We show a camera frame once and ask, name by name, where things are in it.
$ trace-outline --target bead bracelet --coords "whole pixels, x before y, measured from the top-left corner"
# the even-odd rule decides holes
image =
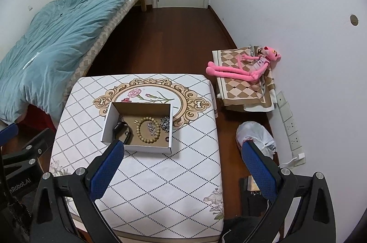
[[[140,127],[141,127],[141,124],[145,121],[151,121],[155,124],[156,126],[156,135],[153,137],[153,139],[146,139],[146,138],[143,138],[141,136],[141,133],[140,133]],[[139,136],[139,139],[145,143],[153,143],[155,141],[157,141],[157,139],[159,138],[160,136],[160,126],[159,126],[159,123],[152,117],[145,117],[145,118],[142,118],[140,121],[137,121],[136,123],[136,133],[138,134]]]

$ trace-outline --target open box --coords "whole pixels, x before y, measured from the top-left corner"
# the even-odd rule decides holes
[[[134,103],[134,102],[111,102],[105,119],[105,125],[102,130],[101,142],[105,145],[109,145],[113,142],[113,128],[115,128],[119,117],[122,116],[124,121],[129,125],[132,131],[132,140],[130,144],[126,144],[126,151],[137,151],[137,152],[150,152],[150,153],[172,153],[172,115],[173,105],[172,104],[152,104],[152,103]],[[140,121],[144,117],[155,118],[160,123],[160,119],[164,116],[170,118],[170,131],[166,133],[161,129],[160,136],[156,142],[145,143],[139,139],[136,132],[135,120]],[[140,132],[143,138],[153,138],[148,130],[147,124],[149,121],[142,123]],[[117,134],[116,139],[124,141],[125,135],[122,132]]]

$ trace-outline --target stuffed animal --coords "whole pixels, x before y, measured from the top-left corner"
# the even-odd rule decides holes
[[[259,50],[259,56],[252,57],[247,54],[239,54],[237,56],[238,68],[220,67],[213,62],[208,63],[206,72],[210,76],[217,76],[223,78],[233,78],[245,80],[247,82],[256,82],[262,74],[266,71],[271,61],[276,61],[281,58],[281,55],[275,49],[265,46]],[[242,69],[242,60],[256,60],[257,62],[252,66],[249,72]]]

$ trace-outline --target red cloth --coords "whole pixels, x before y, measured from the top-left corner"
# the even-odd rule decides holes
[[[38,131],[50,128],[56,134],[56,128],[52,123],[50,115],[32,104],[28,106],[27,115],[19,124],[31,127]]]

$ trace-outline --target metal bolt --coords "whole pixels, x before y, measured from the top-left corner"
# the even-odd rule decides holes
[[[46,172],[43,174],[42,179],[47,180],[50,176],[51,174],[49,172]]]
[[[291,174],[291,171],[287,168],[282,168],[281,170],[281,173],[284,174],[285,176],[289,176]]]
[[[86,170],[83,168],[83,167],[80,167],[78,168],[75,173],[78,175],[78,176],[81,176],[82,174],[84,174],[86,172]]]
[[[316,178],[322,180],[324,178],[324,175],[322,173],[320,173],[320,172],[317,172],[316,173]]]

